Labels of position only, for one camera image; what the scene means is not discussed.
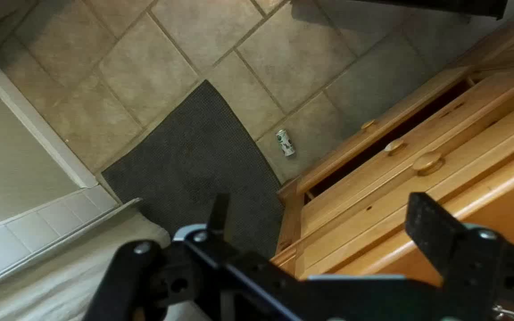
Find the metal bolt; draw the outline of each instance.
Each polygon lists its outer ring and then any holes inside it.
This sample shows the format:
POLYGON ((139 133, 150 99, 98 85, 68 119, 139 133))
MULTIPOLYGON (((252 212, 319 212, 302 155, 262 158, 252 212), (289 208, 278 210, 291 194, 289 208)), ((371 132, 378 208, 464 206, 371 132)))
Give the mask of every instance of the metal bolt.
POLYGON ((207 240, 207 231, 205 230, 198 231, 196 235, 193 235, 193 240, 205 242, 207 240))
POLYGON ((496 239, 496 233, 492 230, 478 230, 478 237, 482 237, 482 239, 496 239))
POLYGON ((141 242, 134 248, 134 253, 143 255, 146 251, 150 251, 152 244, 150 242, 141 242))

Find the small object on floor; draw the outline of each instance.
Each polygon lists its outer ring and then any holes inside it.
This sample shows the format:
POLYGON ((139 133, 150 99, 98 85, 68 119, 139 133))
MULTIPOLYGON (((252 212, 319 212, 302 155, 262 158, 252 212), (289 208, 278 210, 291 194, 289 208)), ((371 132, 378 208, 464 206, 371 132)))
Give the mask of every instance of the small object on floor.
POLYGON ((289 158, 296 153, 287 130, 280 128, 277 132, 277 141, 278 141, 278 146, 280 146, 282 153, 285 155, 285 158, 289 158))
POLYGON ((271 256, 282 206, 269 164, 227 101, 200 83, 150 135, 103 173, 119 199, 143 198, 141 212, 175 233, 207 221, 214 198, 230 194, 227 239, 271 256))

